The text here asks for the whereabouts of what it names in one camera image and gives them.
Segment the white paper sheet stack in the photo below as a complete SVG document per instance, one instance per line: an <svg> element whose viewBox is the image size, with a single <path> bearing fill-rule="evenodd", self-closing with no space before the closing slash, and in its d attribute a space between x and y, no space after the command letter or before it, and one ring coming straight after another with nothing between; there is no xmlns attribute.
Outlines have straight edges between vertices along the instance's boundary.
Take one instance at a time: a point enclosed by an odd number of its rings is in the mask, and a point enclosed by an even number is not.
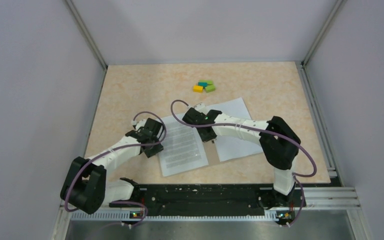
<svg viewBox="0 0 384 240"><path fill-rule="evenodd" d="M250 113L243 98L239 97L222 103L207 106L209 110L218 110L228 115L229 119L222 119L223 123L230 123L232 118L250 120ZM228 126L228 135L216 133L215 147L221 162L260 154L263 149L256 141L245 140L247 131L239 126Z"/></svg>

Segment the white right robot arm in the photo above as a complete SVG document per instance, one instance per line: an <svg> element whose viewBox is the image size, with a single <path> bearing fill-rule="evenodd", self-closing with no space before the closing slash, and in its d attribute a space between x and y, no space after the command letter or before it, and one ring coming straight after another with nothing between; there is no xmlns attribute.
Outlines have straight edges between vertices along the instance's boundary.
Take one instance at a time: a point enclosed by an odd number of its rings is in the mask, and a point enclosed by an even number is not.
<svg viewBox="0 0 384 240"><path fill-rule="evenodd" d="M218 137L233 137L259 145L265 159L274 169L272 190L258 197L259 206L268 210L290 205L295 190L294 160L301 140L281 117L255 121L229 116L213 109L203 113L191 107L182 121L196 128L203 142Z"/></svg>

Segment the printed white paper sheet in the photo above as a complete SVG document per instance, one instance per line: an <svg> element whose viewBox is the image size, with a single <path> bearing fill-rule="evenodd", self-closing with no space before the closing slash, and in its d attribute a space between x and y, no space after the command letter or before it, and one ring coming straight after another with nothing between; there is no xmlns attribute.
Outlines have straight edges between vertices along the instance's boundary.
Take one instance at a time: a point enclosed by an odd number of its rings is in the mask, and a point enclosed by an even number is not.
<svg viewBox="0 0 384 240"><path fill-rule="evenodd" d="M206 167L209 161L196 129L185 126L173 116L162 118L167 134L158 154L163 177Z"/></svg>

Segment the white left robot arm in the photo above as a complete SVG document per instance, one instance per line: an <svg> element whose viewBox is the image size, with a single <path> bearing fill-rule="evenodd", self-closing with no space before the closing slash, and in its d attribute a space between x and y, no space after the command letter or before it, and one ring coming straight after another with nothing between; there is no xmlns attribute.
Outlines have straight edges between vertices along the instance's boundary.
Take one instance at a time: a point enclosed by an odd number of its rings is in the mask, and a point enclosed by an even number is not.
<svg viewBox="0 0 384 240"><path fill-rule="evenodd" d="M70 165L60 192L64 208L87 214L95 213L101 205L123 201L134 207L140 202L140 193L134 182L121 178L109 182L110 175L132 158L144 154L147 158L160 153L164 147L159 134L165 135L161 121L147 118L133 124L117 143L90 158L76 157Z"/></svg>

